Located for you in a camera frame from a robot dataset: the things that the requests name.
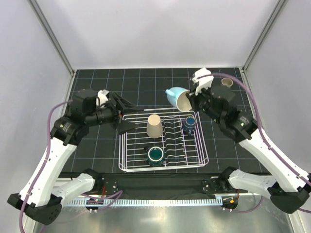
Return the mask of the blue mug cream inside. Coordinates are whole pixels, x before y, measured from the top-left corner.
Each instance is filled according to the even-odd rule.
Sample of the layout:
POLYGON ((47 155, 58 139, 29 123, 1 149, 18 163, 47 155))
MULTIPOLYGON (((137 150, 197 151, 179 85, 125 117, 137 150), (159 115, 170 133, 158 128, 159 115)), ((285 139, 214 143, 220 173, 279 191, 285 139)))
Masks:
POLYGON ((185 112, 191 111, 192 106, 187 98, 187 94, 190 91, 182 87, 172 87, 166 89, 165 94, 169 103, 175 107, 178 111, 185 112))

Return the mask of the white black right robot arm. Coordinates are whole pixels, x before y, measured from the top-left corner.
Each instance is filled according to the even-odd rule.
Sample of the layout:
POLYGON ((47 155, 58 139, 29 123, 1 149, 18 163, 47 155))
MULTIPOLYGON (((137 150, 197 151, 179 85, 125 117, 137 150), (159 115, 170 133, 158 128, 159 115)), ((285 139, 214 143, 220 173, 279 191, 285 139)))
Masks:
POLYGON ((220 85, 203 88, 199 94, 191 91, 186 96, 194 111, 208 115, 226 137, 250 152, 270 172, 269 176, 260 176, 229 166, 219 176, 222 191, 242 189, 260 194, 288 214, 305 204, 311 192, 310 174, 289 169, 293 164, 258 127, 253 116, 238 110, 232 90, 220 85))

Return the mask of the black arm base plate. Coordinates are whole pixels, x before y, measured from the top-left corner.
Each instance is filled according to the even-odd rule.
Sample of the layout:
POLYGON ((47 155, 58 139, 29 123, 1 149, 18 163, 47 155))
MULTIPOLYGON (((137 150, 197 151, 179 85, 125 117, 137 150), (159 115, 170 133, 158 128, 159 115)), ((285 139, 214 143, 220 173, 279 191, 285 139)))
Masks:
POLYGON ((83 194, 112 195, 119 190, 131 199, 173 199, 193 194, 244 193, 212 173, 100 173, 95 187, 83 194))

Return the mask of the small speckled blue cup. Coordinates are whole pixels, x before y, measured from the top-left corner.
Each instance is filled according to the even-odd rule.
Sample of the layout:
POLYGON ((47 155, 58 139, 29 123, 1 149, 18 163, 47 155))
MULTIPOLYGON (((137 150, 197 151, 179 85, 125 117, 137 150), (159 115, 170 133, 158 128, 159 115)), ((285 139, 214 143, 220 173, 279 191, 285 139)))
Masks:
POLYGON ((187 135, 192 135, 194 132, 194 129, 196 127, 196 119, 193 116, 188 116, 184 119, 182 124, 183 132, 187 135))

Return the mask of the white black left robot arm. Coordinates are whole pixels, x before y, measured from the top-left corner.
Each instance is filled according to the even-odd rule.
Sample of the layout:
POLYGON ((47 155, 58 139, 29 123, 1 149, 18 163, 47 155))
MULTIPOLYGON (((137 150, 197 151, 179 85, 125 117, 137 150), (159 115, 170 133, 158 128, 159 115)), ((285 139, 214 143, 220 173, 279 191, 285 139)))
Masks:
POLYGON ((81 89, 67 102, 65 114, 53 125, 47 124, 47 148, 25 187, 11 194, 8 203, 44 225, 53 223, 62 207, 86 192, 99 194, 104 178, 85 169, 77 178, 55 188, 54 184, 69 157, 75 152, 90 127, 110 124, 119 134, 137 127, 122 119, 125 114, 142 111, 119 94, 107 90, 81 89))

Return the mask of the dark green mug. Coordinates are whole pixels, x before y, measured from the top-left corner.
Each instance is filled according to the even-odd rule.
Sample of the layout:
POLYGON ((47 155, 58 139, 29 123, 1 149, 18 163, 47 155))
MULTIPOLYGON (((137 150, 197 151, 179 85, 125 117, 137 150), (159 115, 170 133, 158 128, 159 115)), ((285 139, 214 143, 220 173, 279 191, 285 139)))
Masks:
POLYGON ((144 151, 147 155, 147 162, 150 166, 163 166, 165 163, 165 152, 162 148, 153 146, 153 147, 144 147, 144 151))

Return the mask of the beige paper cup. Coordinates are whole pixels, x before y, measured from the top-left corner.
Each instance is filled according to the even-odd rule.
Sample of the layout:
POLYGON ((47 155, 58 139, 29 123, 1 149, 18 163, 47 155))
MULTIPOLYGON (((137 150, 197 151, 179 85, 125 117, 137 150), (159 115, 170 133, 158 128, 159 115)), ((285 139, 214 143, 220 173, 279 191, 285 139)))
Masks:
POLYGON ((153 139, 156 139, 162 136, 163 128, 162 128, 161 118, 159 115, 152 114, 148 117, 146 132, 147 132, 147 135, 153 139))

